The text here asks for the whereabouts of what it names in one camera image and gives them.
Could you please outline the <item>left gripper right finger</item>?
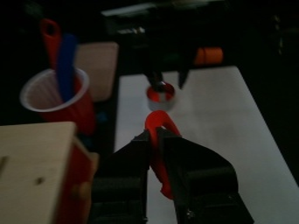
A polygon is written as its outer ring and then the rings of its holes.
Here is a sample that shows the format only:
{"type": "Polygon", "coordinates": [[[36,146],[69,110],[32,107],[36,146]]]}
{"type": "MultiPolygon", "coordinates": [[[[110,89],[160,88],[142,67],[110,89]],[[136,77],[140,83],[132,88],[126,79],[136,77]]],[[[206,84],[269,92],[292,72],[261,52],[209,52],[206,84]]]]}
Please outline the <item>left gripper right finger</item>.
{"type": "Polygon", "coordinates": [[[229,161],[166,129],[157,136],[177,224],[253,224],[229,161]]]}

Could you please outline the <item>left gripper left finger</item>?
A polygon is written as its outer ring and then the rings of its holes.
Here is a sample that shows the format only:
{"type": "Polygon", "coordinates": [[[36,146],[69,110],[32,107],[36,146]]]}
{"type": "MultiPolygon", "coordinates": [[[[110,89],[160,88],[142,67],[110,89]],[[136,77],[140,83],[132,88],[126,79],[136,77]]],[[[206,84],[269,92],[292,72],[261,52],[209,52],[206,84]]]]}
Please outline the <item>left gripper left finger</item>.
{"type": "Polygon", "coordinates": [[[149,154],[149,133],[144,130],[98,164],[88,224],[146,223],[149,154]]]}

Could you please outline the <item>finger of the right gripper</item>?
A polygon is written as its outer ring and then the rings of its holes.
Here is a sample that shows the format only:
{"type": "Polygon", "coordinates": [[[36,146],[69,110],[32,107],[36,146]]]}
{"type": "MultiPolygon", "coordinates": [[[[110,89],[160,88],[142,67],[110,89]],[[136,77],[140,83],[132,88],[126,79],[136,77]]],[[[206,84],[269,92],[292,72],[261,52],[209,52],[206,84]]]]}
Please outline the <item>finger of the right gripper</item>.
{"type": "Polygon", "coordinates": [[[178,80],[177,80],[178,88],[182,88],[188,78],[188,74],[189,74],[189,70],[186,68],[178,71],[178,80]]]}
{"type": "Polygon", "coordinates": [[[162,74],[152,70],[145,70],[144,76],[150,84],[153,91],[162,91],[164,90],[162,74]]]}

